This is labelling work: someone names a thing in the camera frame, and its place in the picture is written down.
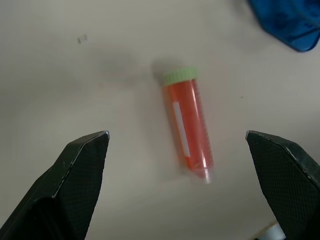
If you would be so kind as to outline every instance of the blue plastic container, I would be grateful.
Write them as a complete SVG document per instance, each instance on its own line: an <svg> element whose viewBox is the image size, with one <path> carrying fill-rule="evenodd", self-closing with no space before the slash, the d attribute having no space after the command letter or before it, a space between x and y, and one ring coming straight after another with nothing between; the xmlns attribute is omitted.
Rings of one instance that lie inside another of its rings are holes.
<svg viewBox="0 0 320 240"><path fill-rule="evenodd" d="M320 0L249 0L261 27L298 52L320 38Z"/></svg>

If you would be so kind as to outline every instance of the white tabletop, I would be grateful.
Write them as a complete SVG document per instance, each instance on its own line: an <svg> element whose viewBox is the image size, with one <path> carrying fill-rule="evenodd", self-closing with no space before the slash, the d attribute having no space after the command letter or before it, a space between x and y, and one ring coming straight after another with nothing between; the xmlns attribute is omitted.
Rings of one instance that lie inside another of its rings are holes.
<svg viewBox="0 0 320 240"><path fill-rule="evenodd" d="M319 48L269 36L245 0L3 0L0 36L0 225L67 143L100 130L88 240L249 239L275 217L247 130L320 160ZM179 170L156 80L180 65L200 72L210 185Z"/></svg>

